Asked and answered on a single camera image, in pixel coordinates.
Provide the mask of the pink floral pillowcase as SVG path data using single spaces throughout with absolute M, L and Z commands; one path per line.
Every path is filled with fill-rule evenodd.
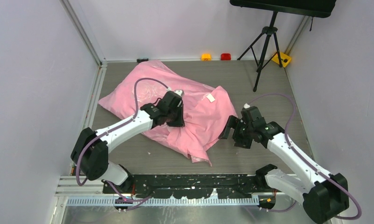
M 99 105 L 120 119 L 135 113 L 135 105 L 153 103 L 164 96 L 166 87 L 183 90 L 185 126 L 158 126 L 142 134 L 161 145 L 190 158 L 192 162 L 210 162 L 207 150 L 217 141 L 235 108 L 221 86 L 216 88 L 182 77 L 161 61 L 138 64 Z

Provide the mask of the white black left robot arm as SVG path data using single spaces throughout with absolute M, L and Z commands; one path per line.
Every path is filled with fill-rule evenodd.
M 126 119 L 106 128 L 83 129 L 71 152 L 76 173 L 83 172 L 90 181 L 108 181 L 121 193 L 132 189 L 132 175 L 122 165 L 109 161 L 109 154 L 130 138 L 166 124 L 183 127 L 182 90 L 167 91 L 156 103 L 148 103 Z

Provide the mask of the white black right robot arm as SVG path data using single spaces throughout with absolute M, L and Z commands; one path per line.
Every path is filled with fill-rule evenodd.
M 251 147 L 253 142 L 263 145 L 279 157 L 296 175 L 287 175 L 277 166 L 268 164 L 255 172 L 256 187 L 260 191 L 279 190 L 301 204 L 308 217 L 322 224 L 349 208 L 347 179 L 340 173 L 333 175 L 307 156 L 293 143 L 276 122 L 266 122 L 259 109 L 246 105 L 241 118 L 230 115 L 219 135 L 227 139 L 233 130 L 234 145 Z

